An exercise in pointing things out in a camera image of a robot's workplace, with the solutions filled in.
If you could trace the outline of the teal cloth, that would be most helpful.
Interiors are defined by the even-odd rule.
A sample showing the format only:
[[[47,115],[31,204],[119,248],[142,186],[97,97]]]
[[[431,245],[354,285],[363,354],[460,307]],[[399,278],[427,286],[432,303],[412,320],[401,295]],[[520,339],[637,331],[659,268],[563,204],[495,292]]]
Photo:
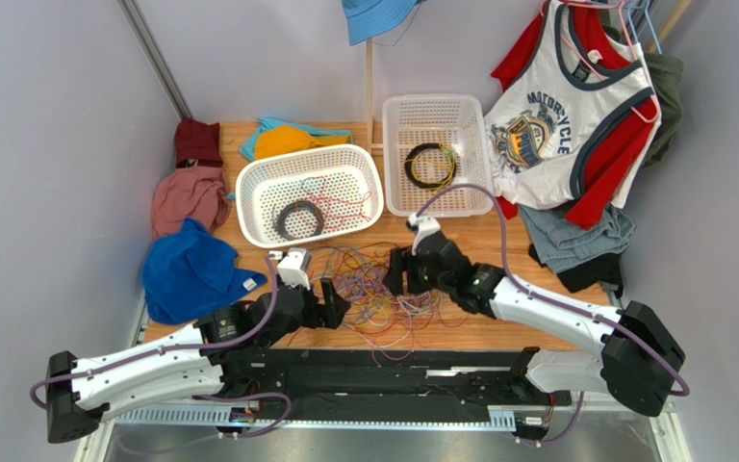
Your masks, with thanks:
[[[316,135],[316,136],[349,134],[352,138],[352,141],[350,143],[353,143],[352,134],[348,130],[321,129],[313,125],[287,122],[287,121],[283,121],[283,120],[272,118],[272,117],[261,117],[258,119],[258,121],[259,121],[259,125],[256,131],[250,136],[249,139],[243,142],[242,145],[240,146],[240,153],[244,156],[245,159],[247,159],[250,162],[258,161],[254,159],[254,147],[255,147],[256,140],[259,138],[259,136],[268,130],[271,130],[271,129],[274,129],[274,128],[277,128],[283,125],[289,125],[295,128],[300,128],[310,133],[311,135]]]

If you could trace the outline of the rounded white plastic basket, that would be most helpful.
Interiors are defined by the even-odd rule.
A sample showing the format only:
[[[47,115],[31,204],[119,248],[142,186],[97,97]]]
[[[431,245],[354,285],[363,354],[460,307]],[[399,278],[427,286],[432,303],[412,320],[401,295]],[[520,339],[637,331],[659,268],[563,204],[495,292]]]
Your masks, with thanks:
[[[234,193],[242,234],[265,249],[364,231],[384,209],[375,162],[354,144],[252,162],[238,174]]]

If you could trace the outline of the light blue bucket hat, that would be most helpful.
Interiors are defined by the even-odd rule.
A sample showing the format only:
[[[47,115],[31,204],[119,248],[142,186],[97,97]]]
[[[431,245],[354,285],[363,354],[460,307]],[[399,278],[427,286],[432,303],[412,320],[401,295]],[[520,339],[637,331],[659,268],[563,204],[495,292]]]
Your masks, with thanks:
[[[421,0],[342,0],[349,45],[391,31],[421,4]]]

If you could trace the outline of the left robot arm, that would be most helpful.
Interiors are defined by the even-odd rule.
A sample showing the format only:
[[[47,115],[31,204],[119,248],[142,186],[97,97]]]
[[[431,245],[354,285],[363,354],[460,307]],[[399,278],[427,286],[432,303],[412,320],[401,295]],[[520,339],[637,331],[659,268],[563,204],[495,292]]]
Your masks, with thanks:
[[[341,325],[350,302],[331,279],[319,284],[315,293],[278,283],[255,300],[220,307],[157,341],[101,357],[79,358],[67,350],[52,355],[39,383],[48,442],[76,441],[147,405],[235,388],[247,354],[301,327]]]

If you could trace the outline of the metal corner rail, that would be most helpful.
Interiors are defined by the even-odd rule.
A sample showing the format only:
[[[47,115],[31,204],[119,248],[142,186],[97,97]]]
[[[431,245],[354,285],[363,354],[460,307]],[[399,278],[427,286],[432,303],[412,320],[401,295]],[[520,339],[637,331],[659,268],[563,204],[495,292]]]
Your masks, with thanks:
[[[136,0],[117,0],[116,3],[121,8],[176,114],[181,119],[192,117],[188,101],[178,86],[139,2]]]

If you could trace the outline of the pink cloth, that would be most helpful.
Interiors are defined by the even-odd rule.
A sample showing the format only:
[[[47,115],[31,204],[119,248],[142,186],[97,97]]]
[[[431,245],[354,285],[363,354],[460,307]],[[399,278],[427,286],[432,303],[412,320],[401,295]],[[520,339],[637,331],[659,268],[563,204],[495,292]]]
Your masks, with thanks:
[[[228,193],[221,167],[177,168],[154,192],[150,212],[153,239],[179,231],[185,218],[194,218],[214,232],[229,218]]]

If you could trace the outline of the blue cloth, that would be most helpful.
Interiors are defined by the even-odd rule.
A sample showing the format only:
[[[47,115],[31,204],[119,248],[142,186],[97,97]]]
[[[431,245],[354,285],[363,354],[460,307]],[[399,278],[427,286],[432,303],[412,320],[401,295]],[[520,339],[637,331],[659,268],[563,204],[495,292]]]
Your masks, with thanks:
[[[268,282],[258,271],[239,268],[238,251],[198,220],[152,244],[141,282],[151,320],[182,324],[232,305]]]

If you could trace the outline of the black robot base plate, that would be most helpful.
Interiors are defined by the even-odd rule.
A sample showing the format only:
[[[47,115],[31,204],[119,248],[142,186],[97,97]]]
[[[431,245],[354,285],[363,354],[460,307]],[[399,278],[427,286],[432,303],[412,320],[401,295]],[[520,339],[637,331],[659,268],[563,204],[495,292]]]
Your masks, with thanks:
[[[569,406],[569,392],[544,393],[515,364],[517,351],[399,350],[391,360],[376,350],[272,348],[245,357],[237,386],[224,398],[256,395],[258,414],[295,419],[401,419],[473,422],[489,406],[546,411]]]

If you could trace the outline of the aluminium slotted rail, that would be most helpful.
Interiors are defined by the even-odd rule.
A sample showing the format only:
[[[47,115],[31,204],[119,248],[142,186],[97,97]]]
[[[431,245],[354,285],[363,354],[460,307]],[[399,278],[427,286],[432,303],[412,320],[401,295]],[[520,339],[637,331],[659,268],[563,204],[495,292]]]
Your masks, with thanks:
[[[115,419],[117,424],[160,424],[208,427],[265,427],[272,418],[254,417],[245,412],[245,407],[235,404],[198,404],[175,402],[156,404],[127,412]],[[281,423],[286,428],[303,429],[361,429],[361,430],[413,430],[413,431],[461,431],[461,432],[513,432],[517,429],[515,413],[503,406],[489,406],[482,420],[473,422],[449,422],[446,420],[401,419],[382,421],[379,419],[295,419]]]

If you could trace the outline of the rectangular white plastic basket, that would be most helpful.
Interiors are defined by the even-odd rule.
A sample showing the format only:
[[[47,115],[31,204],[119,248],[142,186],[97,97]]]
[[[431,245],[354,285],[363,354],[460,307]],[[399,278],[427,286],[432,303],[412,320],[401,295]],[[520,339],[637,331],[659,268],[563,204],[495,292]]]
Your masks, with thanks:
[[[439,218],[489,213],[492,177],[480,103],[465,94],[394,96],[383,104],[383,165],[387,209],[399,217],[427,209]]]

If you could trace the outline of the dark green garment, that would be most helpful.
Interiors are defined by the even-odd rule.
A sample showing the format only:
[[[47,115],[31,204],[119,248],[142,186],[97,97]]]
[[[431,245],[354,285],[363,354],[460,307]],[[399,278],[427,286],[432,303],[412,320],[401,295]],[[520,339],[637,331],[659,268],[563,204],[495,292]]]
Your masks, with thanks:
[[[670,143],[683,117],[683,105],[679,90],[684,63],[680,58],[654,52],[637,52],[646,60],[651,82],[656,92],[661,109],[660,126],[654,135],[653,141],[643,159],[642,168],[654,167],[659,164],[668,153]],[[616,129],[600,144],[596,154],[602,163],[604,160],[612,162],[628,144],[629,134],[635,134],[636,129],[618,125]]]

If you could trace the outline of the maroon cloth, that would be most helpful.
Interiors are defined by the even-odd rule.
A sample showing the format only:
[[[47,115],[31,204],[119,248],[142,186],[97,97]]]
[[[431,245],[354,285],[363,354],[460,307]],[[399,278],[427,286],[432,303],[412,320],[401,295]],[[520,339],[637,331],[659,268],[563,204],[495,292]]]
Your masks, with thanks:
[[[220,124],[206,124],[192,118],[183,119],[174,134],[177,168],[197,164],[202,167],[223,167],[220,156]]]

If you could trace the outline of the black garment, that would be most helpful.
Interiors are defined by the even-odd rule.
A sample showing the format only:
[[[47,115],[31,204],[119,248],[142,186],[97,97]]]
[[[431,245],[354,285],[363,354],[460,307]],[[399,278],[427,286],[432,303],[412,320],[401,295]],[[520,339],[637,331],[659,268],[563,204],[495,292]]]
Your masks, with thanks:
[[[583,291],[598,283],[607,286],[608,291],[615,296],[622,296],[624,293],[621,255],[618,253],[605,253],[574,268],[554,270],[553,273],[571,293]]]

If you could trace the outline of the orange cloth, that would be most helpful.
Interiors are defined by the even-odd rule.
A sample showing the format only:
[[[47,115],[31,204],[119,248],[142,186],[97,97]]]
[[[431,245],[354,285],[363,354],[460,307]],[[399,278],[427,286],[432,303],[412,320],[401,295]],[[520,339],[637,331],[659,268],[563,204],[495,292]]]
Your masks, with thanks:
[[[289,125],[279,126],[263,133],[256,140],[254,159],[263,160],[294,152],[350,143],[347,135],[311,135]]]

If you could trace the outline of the wooden rack pole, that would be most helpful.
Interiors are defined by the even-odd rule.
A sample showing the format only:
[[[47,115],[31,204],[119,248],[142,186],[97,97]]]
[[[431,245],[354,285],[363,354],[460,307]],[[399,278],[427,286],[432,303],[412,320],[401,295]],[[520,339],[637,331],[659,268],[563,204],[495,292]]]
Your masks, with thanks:
[[[650,24],[653,29],[648,34],[650,38],[646,44],[648,52],[661,52],[662,45],[666,38],[675,29],[680,19],[689,11],[694,4],[693,0],[675,0],[675,1],[651,1],[650,7],[646,10],[648,16],[644,16],[645,25]]]

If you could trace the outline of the grey denim garment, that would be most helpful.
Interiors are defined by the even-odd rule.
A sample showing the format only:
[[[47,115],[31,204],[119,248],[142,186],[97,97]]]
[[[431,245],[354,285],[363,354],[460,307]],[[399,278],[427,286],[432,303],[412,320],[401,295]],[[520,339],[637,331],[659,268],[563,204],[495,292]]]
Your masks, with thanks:
[[[621,254],[630,246],[637,225],[621,209],[609,205],[589,229],[567,221],[569,209],[568,205],[549,210],[518,207],[540,263],[554,273],[606,254]]]

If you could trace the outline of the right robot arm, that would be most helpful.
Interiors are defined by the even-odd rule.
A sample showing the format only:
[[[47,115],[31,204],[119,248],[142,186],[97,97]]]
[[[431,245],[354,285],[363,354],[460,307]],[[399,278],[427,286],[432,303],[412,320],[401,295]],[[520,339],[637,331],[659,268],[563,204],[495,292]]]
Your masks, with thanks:
[[[390,252],[384,285],[394,295],[439,291],[463,311],[542,330],[575,346],[531,353],[518,371],[546,392],[605,393],[627,409],[657,417],[685,395],[685,353],[655,311],[629,302],[596,305],[535,286],[503,268],[474,263],[437,232]]]

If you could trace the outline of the pink clothes hanger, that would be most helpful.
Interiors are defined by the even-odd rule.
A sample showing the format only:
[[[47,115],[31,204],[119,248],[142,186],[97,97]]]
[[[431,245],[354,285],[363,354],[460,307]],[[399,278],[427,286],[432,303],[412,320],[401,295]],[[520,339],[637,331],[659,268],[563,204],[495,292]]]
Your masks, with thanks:
[[[628,109],[642,122],[657,128],[662,111],[651,82],[641,45],[626,28],[622,38],[607,36],[599,19],[599,11],[621,13],[622,1],[602,4],[590,1],[547,1],[540,9],[545,21],[541,41],[551,43],[563,78],[584,91],[606,90],[619,85],[634,91],[635,96],[618,99],[615,109]]]

